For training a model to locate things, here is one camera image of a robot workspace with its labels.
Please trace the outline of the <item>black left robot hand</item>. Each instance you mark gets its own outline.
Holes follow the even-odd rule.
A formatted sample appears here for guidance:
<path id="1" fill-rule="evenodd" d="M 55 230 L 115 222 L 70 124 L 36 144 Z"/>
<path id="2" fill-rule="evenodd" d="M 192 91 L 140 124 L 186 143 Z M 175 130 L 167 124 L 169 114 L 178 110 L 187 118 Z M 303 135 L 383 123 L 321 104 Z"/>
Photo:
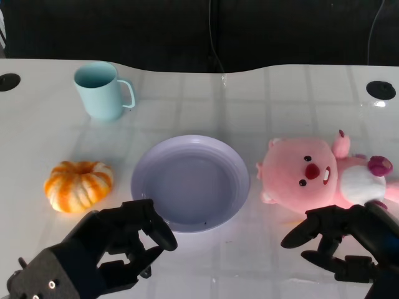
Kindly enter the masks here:
<path id="1" fill-rule="evenodd" d="M 98 298 L 129 290 L 138 277 L 149 278 L 151 265 L 178 243 L 151 199 L 88 213 L 50 249 L 63 271 L 50 298 Z"/>

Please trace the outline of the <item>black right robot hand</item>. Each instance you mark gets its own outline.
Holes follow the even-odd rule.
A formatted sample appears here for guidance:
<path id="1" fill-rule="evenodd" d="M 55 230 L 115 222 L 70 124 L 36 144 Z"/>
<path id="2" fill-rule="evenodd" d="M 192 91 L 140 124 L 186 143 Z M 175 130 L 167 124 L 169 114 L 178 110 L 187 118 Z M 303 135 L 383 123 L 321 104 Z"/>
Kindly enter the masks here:
<path id="1" fill-rule="evenodd" d="M 369 283 L 367 298 L 398 298 L 398 219 L 377 201 L 349 209 L 327 206 L 306 211 L 306 218 L 281 241 L 286 249 L 300 247 L 321 235 L 317 250 L 301 256 L 334 274 L 339 282 Z M 334 253 L 351 235 L 370 256 Z"/>

